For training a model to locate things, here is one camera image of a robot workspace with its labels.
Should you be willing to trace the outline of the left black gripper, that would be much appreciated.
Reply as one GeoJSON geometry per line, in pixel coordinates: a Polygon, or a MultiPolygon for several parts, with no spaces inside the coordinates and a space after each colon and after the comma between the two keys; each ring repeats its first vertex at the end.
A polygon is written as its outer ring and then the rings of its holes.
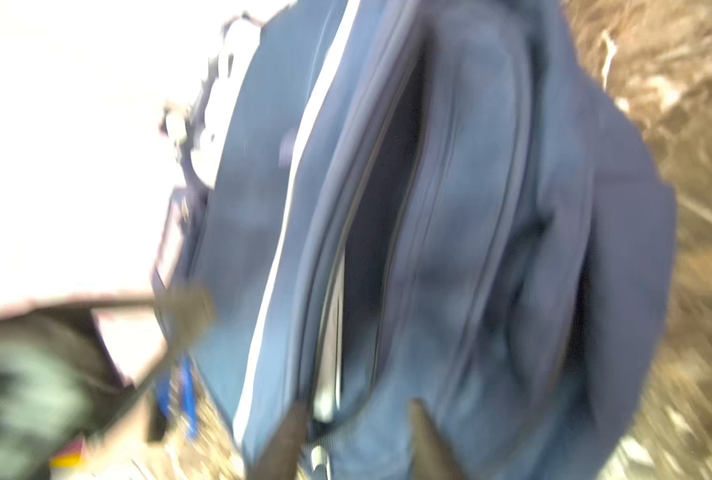
{"type": "Polygon", "coordinates": [[[0,479],[47,479],[72,441],[100,441],[146,405],[168,426],[164,383],[215,320],[201,288],[98,298],[0,318],[0,479]]]}

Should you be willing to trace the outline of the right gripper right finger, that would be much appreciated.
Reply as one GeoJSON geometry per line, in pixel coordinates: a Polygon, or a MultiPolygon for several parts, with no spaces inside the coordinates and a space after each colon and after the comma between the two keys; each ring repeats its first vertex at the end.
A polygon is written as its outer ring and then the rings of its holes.
{"type": "Polygon", "coordinates": [[[422,480],[463,480],[467,478],[455,454],[427,411],[414,399],[409,407],[412,425],[412,478],[422,480]]]}

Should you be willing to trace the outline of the navy blue student backpack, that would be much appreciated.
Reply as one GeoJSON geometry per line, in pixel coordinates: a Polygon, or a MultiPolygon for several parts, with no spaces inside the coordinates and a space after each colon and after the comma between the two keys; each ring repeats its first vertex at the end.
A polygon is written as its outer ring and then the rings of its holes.
{"type": "Polygon", "coordinates": [[[677,207],[557,1],[298,1],[250,54],[162,284],[247,474],[290,406],[315,479],[595,479],[663,334],[677,207]]]}

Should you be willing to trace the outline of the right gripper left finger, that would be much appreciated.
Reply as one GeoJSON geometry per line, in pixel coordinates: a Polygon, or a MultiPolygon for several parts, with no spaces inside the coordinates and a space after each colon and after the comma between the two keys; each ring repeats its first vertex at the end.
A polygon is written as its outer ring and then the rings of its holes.
{"type": "Polygon", "coordinates": [[[250,469],[252,480],[294,480],[306,440],[309,410],[305,402],[295,402],[257,462],[250,469]]]}

